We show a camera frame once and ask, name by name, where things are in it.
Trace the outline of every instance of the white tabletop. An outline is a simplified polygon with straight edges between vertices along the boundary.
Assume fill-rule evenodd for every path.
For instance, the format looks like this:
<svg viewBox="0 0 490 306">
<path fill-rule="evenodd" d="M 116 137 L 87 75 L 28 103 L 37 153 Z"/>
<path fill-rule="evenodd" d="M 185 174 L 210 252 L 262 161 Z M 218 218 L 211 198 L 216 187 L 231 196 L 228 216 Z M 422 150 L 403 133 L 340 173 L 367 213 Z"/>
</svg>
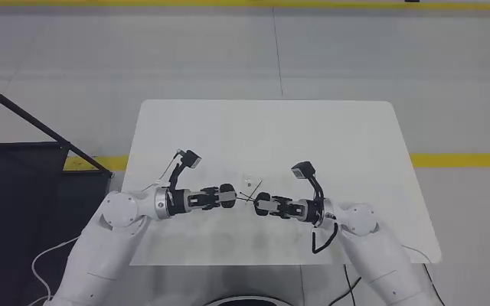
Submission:
<svg viewBox="0 0 490 306">
<path fill-rule="evenodd" d="M 400 241 L 441 258 L 393 107 L 371 101 L 149 100 L 142 104 L 123 190 L 155 181 L 175 150 L 202 157 L 178 188 L 231 183 L 237 191 L 311 198 L 290 168 L 310 161 L 325 196 L 372 204 Z M 313 265 L 348 262 L 338 242 L 313 255 L 312 226 L 257 216 L 251 203 L 153 222 L 132 265 Z M 324 241 L 329 233 L 317 236 Z M 426 262 L 409 252 L 413 262 Z"/>
</svg>

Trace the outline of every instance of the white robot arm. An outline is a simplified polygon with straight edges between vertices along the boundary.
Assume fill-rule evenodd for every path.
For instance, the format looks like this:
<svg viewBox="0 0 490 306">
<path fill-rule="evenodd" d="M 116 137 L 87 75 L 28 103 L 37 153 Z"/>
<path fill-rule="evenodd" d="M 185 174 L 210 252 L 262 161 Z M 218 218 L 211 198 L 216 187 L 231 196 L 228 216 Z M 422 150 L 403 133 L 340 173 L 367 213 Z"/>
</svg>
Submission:
<svg viewBox="0 0 490 306">
<path fill-rule="evenodd" d="M 102 304 L 112 284 L 129 265 L 151 220 L 169 219 L 194 209 L 231 208 L 237 194 L 223 184 L 198 192 L 175 189 L 178 175 L 201 160 L 194 152 L 179 152 L 170 185 L 152 185 L 144 192 L 111 192 L 83 229 L 71 250 L 61 285 L 50 306 Z"/>
<path fill-rule="evenodd" d="M 331 239 L 319 249 L 315 246 L 313 234 L 314 253 L 321 252 L 338 234 L 358 274 L 386 305 L 433 306 L 420 287 L 402 245 L 392 230 L 378 219 L 373 207 L 366 203 L 341 206 L 325 199 L 315 179 L 315 169 L 308 161 L 297 164 L 292 171 L 297 178 L 310 181 L 315 189 L 315 199 L 293 201 L 260 193 L 254 201 L 257 214 L 296 218 L 324 230 L 334 230 Z"/>
</svg>

